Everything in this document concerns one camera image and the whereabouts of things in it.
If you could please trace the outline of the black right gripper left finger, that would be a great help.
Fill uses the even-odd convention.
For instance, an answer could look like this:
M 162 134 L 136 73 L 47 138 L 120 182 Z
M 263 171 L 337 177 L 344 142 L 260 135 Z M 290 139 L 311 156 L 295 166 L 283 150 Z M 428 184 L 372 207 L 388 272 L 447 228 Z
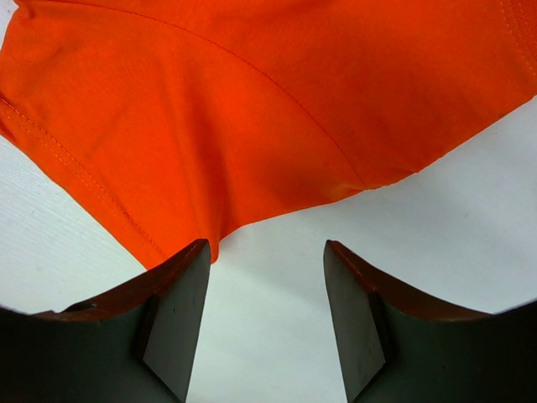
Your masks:
M 185 401 L 210 266 L 199 239 L 64 311 L 3 308 L 2 401 Z

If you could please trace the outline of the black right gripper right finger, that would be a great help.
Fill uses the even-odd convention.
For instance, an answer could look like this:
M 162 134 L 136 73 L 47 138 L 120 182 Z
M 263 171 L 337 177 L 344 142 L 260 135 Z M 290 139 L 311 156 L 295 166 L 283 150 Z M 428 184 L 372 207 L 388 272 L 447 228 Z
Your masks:
M 337 241 L 324 273 L 349 402 L 533 402 L 536 305 L 487 314 L 388 275 Z

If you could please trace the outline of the orange t shirt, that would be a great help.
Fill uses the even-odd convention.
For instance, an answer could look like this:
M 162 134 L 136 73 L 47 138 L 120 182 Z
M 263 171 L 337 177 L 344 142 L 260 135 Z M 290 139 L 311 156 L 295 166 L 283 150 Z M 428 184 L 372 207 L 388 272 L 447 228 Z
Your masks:
M 148 269 L 535 94 L 533 1 L 20 1 L 1 48 L 2 134 Z

